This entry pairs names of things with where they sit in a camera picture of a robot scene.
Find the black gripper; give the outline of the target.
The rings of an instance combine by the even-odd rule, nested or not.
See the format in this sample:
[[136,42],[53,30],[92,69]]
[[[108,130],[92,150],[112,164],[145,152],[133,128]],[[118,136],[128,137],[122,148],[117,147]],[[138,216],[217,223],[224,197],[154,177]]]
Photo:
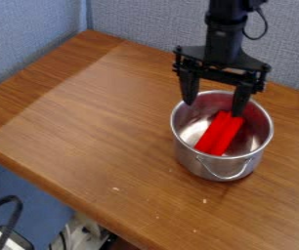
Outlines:
[[206,79],[236,87],[232,116],[240,117],[252,94],[265,88],[270,66],[249,56],[242,49],[245,23],[210,22],[202,46],[177,46],[173,50],[173,71],[178,76],[182,101],[194,102],[200,80]]

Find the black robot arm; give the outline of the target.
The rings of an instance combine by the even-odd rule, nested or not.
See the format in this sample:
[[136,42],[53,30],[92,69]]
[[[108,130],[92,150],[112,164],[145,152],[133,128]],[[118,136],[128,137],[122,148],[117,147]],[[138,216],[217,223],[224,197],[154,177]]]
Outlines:
[[[200,79],[236,87],[232,116],[242,115],[250,96],[265,88],[270,66],[242,50],[242,38],[258,40],[268,32],[261,5],[268,0],[209,0],[205,15],[206,42],[202,46],[177,46],[173,71],[178,76],[182,101],[192,105],[200,91]],[[245,32],[248,14],[257,12],[265,23],[258,37]]]

